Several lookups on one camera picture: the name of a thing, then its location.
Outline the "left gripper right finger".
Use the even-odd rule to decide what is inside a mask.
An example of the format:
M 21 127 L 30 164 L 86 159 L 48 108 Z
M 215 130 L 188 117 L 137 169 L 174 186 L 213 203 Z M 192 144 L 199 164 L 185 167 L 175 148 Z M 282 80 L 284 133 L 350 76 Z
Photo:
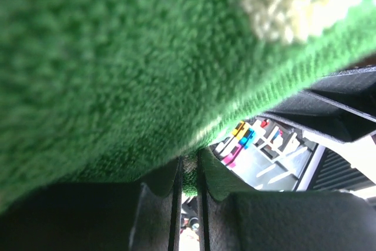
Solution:
M 198 153 L 201 250 L 374 250 L 375 210 L 344 192 L 259 191 Z

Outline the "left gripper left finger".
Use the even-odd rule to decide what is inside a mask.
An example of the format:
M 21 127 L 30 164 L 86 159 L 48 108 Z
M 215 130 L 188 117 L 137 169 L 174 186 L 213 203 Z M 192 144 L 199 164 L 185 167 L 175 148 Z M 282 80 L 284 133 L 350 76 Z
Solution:
M 177 250 L 181 161 L 130 183 L 62 183 L 1 216 L 2 250 Z

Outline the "green dinosaur pattern towel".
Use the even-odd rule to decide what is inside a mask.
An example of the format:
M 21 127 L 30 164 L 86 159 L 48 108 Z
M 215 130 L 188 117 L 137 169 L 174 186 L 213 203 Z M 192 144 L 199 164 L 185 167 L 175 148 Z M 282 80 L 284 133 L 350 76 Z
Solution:
M 1 211 L 130 182 L 375 51 L 375 0 L 1 0 Z

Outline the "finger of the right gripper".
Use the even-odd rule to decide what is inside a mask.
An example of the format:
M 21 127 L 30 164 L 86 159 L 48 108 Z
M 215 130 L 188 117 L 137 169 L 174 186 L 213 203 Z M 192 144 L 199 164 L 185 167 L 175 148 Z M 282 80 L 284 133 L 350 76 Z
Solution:
M 375 134 L 375 68 L 341 71 L 261 113 L 341 143 Z

